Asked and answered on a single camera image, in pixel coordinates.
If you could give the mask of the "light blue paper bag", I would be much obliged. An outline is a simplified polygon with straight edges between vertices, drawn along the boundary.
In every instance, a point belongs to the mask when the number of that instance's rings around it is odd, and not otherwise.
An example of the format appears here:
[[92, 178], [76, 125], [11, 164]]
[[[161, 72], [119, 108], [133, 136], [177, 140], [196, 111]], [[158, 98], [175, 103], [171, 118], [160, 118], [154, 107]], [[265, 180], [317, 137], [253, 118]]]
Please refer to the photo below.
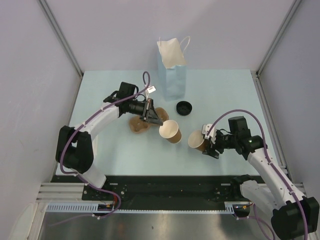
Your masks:
[[191, 37], [186, 36], [179, 41], [177, 38], [157, 41], [157, 72], [166, 101], [183, 99], [186, 93], [187, 61], [185, 51]]

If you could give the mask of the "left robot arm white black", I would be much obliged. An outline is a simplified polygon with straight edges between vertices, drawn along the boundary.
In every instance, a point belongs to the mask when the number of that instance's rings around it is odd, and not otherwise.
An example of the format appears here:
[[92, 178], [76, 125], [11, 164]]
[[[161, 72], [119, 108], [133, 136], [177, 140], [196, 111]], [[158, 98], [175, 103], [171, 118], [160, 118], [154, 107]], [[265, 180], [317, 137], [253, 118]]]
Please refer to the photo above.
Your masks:
[[93, 185], [93, 194], [100, 200], [110, 196], [111, 188], [105, 184], [106, 176], [94, 165], [93, 142], [108, 124], [126, 113], [139, 116], [146, 123], [163, 125], [153, 99], [148, 96], [149, 88], [149, 83], [139, 90], [134, 84], [122, 82], [89, 119], [76, 126], [65, 125], [59, 131], [55, 159], [60, 170], [71, 169], [69, 174], [80, 176], [85, 183]]

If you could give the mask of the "black plastic cup lid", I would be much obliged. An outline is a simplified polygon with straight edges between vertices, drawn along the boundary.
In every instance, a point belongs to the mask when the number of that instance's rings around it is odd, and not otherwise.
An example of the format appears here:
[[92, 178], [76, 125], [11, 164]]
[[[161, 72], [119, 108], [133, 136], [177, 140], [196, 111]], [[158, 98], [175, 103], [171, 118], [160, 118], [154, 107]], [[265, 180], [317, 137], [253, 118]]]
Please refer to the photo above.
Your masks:
[[187, 116], [192, 112], [193, 106], [188, 101], [179, 101], [176, 104], [176, 112], [181, 116]]

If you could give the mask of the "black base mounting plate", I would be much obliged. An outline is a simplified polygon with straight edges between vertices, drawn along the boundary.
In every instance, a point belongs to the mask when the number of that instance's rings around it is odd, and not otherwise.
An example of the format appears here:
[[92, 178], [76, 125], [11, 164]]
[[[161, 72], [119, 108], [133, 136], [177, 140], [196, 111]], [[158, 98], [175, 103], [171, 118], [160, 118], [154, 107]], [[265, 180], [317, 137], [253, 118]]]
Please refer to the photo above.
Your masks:
[[264, 181], [260, 176], [108, 176], [103, 188], [84, 187], [82, 200], [107, 202], [116, 193], [121, 210], [211, 211], [223, 210], [226, 202], [247, 202], [240, 193], [243, 179]]

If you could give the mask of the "brown paper cup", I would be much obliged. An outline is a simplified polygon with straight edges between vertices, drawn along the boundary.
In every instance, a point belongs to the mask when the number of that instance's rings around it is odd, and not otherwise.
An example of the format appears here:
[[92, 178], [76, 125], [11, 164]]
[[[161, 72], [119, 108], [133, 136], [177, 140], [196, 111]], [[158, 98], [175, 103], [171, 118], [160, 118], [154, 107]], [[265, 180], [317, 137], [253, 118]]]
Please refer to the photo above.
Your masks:
[[201, 130], [193, 131], [189, 135], [187, 143], [190, 148], [196, 149], [202, 153], [205, 151], [207, 145]]
[[172, 144], [178, 144], [182, 139], [179, 125], [175, 120], [166, 120], [158, 131], [162, 138]]

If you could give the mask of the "aluminium frame rail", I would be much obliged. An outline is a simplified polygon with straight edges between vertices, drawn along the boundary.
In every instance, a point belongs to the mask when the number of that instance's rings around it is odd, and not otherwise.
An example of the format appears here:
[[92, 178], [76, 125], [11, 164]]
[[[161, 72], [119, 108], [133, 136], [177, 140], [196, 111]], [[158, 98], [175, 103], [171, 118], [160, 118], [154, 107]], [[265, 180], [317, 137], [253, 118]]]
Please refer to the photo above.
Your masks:
[[37, 0], [37, 3], [39, 4], [44, 16], [46, 17], [53, 33], [57, 37], [57, 40], [59, 41], [71, 65], [73, 66], [77, 75], [82, 79], [84, 76], [84, 72], [81, 70], [80, 64], [78, 63], [76, 56], [74, 55], [74, 52], [70, 44], [68, 43], [68, 40], [65, 37], [65, 34], [63, 33], [50, 5], [46, 0]]

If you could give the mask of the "light blue table mat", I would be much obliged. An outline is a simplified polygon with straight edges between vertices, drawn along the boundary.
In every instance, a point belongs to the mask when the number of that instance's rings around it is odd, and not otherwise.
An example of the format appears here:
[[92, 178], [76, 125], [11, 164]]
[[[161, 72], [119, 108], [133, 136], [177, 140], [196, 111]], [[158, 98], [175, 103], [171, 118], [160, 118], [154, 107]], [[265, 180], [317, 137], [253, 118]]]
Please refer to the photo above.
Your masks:
[[270, 137], [255, 82], [248, 69], [205, 69], [187, 72], [184, 100], [192, 111], [181, 116], [175, 100], [164, 99], [158, 73], [152, 70], [150, 83], [156, 91], [150, 96], [155, 107], [166, 110], [182, 134], [172, 144], [163, 139], [158, 127], [135, 134], [130, 130], [132, 115], [126, 113], [108, 124], [98, 135], [94, 164], [105, 175], [117, 176], [222, 176], [257, 175], [257, 171], [233, 149], [215, 159], [188, 146], [190, 134], [204, 124], [229, 130], [228, 119], [246, 118], [252, 135], [265, 135], [272, 158], [278, 158]]

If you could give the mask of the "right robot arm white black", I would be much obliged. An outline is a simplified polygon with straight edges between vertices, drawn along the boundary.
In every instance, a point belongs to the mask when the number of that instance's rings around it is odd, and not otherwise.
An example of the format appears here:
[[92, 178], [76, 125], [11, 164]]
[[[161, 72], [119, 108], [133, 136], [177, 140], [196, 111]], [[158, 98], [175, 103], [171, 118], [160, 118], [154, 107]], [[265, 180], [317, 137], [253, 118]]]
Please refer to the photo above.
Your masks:
[[203, 139], [208, 141], [203, 154], [219, 158], [224, 150], [233, 149], [255, 170], [267, 186], [260, 188], [249, 175], [235, 180], [231, 196], [252, 201], [269, 218], [274, 233], [281, 240], [308, 238], [318, 227], [320, 205], [314, 197], [299, 190], [272, 159], [263, 136], [251, 134], [244, 116], [228, 119], [229, 132], [222, 133], [213, 124], [201, 128]]

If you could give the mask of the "brown cardboard cup carrier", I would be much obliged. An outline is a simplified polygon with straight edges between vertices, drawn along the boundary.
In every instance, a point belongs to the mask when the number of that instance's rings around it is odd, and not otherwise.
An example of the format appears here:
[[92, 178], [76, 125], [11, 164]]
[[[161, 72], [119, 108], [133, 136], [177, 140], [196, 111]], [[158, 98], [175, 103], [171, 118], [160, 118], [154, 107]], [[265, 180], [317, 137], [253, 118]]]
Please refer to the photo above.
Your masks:
[[[169, 115], [164, 108], [157, 107], [155, 111], [163, 122], [169, 120]], [[132, 117], [128, 121], [128, 125], [131, 132], [134, 134], [141, 134], [143, 132], [146, 132], [151, 127], [159, 127], [159, 125], [157, 124], [142, 121], [139, 116]]]

